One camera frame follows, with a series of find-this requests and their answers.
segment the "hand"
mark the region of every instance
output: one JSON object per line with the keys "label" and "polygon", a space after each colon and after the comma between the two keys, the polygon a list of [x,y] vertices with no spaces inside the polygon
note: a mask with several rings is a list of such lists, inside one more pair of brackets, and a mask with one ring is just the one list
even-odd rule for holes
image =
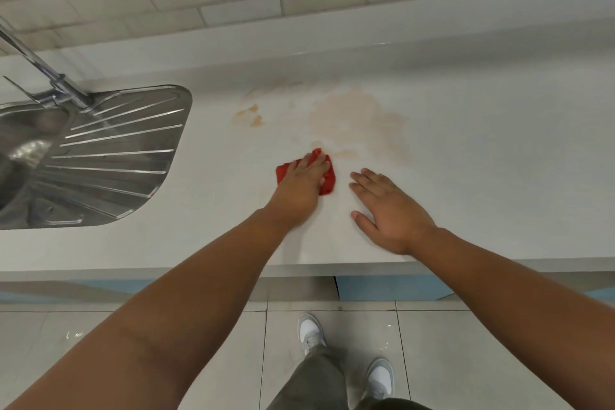
{"label": "hand", "polygon": [[325,183],[324,174],[330,167],[325,153],[319,154],[308,166],[311,155],[307,153],[299,163],[294,161],[290,165],[265,206],[265,210],[288,230],[303,224],[316,209],[320,187]]}
{"label": "hand", "polygon": [[437,228],[427,211],[388,177],[369,169],[350,177],[357,182],[350,188],[372,212],[375,224],[358,211],[350,216],[378,246],[396,254],[411,254],[420,239]]}

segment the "shoe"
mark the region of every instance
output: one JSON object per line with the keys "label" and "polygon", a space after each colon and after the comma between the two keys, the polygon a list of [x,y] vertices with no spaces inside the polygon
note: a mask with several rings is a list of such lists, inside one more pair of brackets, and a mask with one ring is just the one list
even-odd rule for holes
{"label": "shoe", "polygon": [[389,360],[377,358],[367,369],[365,377],[365,395],[377,400],[393,397],[395,377]]}
{"label": "shoe", "polygon": [[318,345],[327,346],[325,334],[322,332],[319,322],[309,313],[303,313],[299,318],[297,335],[306,356]]}

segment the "faucet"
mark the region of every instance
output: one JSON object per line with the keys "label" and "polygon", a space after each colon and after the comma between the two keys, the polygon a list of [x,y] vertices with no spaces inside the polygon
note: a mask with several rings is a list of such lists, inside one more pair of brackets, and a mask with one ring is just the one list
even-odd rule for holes
{"label": "faucet", "polygon": [[51,84],[50,90],[42,91],[42,93],[29,93],[10,78],[4,77],[4,79],[8,80],[8,82],[30,99],[39,103],[46,109],[61,107],[61,104],[67,101],[71,101],[80,109],[88,109],[94,104],[92,95],[81,90],[81,88],[75,85],[64,73],[58,73],[53,70],[53,68],[42,60],[42,58],[13,36],[12,33],[2,26],[2,24],[0,24],[0,38],[10,44],[11,47],[19,52],[28,62],[49,78],[49,83]]}

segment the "kitchen counter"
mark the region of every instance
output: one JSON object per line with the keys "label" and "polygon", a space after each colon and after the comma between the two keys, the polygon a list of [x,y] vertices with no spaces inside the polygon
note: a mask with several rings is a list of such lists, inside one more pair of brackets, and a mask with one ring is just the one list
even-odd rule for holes
{"label": "kitchen counter", "polygon": [[192,91],[170,173],[117,222],[1,231],[0,280],[159,276],[262,207],[275,167],[315,147],[332,156],[335,191],[265,276],[426,272],[351,221],[348,174],[364,166],[528,266],[615,270],[613,23],[558,26],[90,79]]}

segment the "red sponge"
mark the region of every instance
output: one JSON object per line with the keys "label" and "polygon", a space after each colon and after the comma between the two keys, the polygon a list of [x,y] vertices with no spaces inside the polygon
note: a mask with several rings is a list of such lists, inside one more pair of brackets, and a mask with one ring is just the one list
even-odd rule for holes
{"label": "red sponge", "polygon": [[[312,151],[312,155],[309,158],[309,163],[311,164],[316,160],[316,157],[322,153],[322,149],[316,148]],[[331,158],[327,154],[325,157],[325,161],[331,163]],[[286,164],[282,164],[275,169],[275,174],[277,176],[278,185],[282,181],[282,179],[286,176],[286,172],[288,172],[288,166],[291,165],[290,162]],[[333,187],[335,186],[335,172],[333,172],[333,163],[329,167],[329,170],[325,172],[325,183],[320,187],[320,195],[328,195],[333,191]]]}

